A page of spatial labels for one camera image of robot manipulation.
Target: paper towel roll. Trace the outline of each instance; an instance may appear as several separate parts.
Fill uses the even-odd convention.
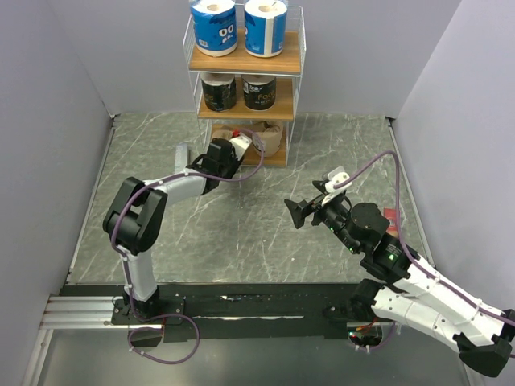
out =
[[[233,0],[191,0],[196,46],[210,56],[236,49],[236,8]]]
[[[266,110],[275,103],[275,76],[243,75],[243,97],[245,105],[252,110]]]
[[[284,44],[287,5],[276,0],[249,0],[245,4],[245,49],[254,56],[279,55]]]
[[[231,109],[236,104],[236,79],[234,74],[202,72],[204,102],[213,111]]]

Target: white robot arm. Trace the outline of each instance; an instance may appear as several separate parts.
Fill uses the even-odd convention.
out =
[[[184,199],[204,195],[216,188],[220,181],[208,176],[232,178],[251,142],[249,137],[241,133],[229,140],[216,138],[209,144],[206,154],[200,155],[183,170],[182,177],[169,182],[140,181],[131,177],[123,182],[104,218],[103,229],[109,238],[113,235],[123,208],[135,192],[144,186],[155,186],[134,201],[132,206],[141,209],[128,211],[116,232],[116,246],[124,262],[126,296],[132,290],[139,315],[145,318],[155,314],[159,290],[152,269],[151,247],[158,237],[164,210]]]
[[[356,319],[378,317],[413,327],[458,352],[470,368],[497,376],[513,357],[515,311],[488,306],[444,277],[386,232],[389,221],[376,204],[353,207],[345,195],[351,184],[340,166],[324,181],[313,181],[321,195],[285,204],[296,228],[313,214],[311,224],[324,223],[349,251],[365,254],[360,265],[381,282],[365,279],[358,285],[352,300]]]

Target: shelf board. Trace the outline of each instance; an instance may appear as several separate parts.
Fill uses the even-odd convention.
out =
[[[286,31],[284,48],[273,58],[258,58],[245,50],[245,31],[238,29],[236,50],[226,56],[214,58],[193,48],[190,70],[208,72],[258,72],[262,74],[300,75],[299,33]]]
[[[201,96],[200,119],[256,119],[293,121],[293,84],[290,78],[277,78],[275,103],[267,110],[251,110],[245,105],[241,78],[236,78],[236,105],[225,111],[212,111]]]
[[[238,125],[213,125],[211,130],[211,135],[215,133],[217,130],[221,129],[224,126],[229,126],[231,128],[237,129]],[[246,166],[256,166],[259,163],[259,154],[258,152],[251,146],[245,153],[245,159],[243,160],[243,165]],[[286,129],[282,131],[281,137],[281,145],[276,154],[265,157],[263,161],[264,166],[286,166]]]

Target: white wall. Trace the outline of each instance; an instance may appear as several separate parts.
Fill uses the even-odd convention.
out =
[[[63,284],[109,116],[45,1],[0,3],[0,383],[20,384]]]
[[[515,2],[463,0],[394,123],[437,266],[515,308]],[[490,385],[515,383],[515,361]]]
[[[49,0],[112,113],[192,111],[187,0]],[[300,111],[396,117],[459,0],[309,0]]]

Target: marble floor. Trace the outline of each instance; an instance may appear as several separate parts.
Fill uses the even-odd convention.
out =
[[[122,181],[156,179],[173,173],[175,146],[186,141],[193,156],[203,139],[193,113],[127,113],[115,133],[72,267],[71,283],[122,283],[117,254],[101,229]],[[288,167],[267,167],[243,183],[222,183],[209,194],[167,210],[153,248],[158,281],[182,282],[359,282],[368,274],[324,227],[309,223],[296,230],[283,200],[311,199],[311,180],[342,165],[351,174],[372,156],[393,149],[383,117],[299,114]],[[248,167],[241,173],[248,173]],[[394,167],[383,158],[358,179],[348,196],[353,203],[393,207]],[[402,231],[424,253],[402,186]]]

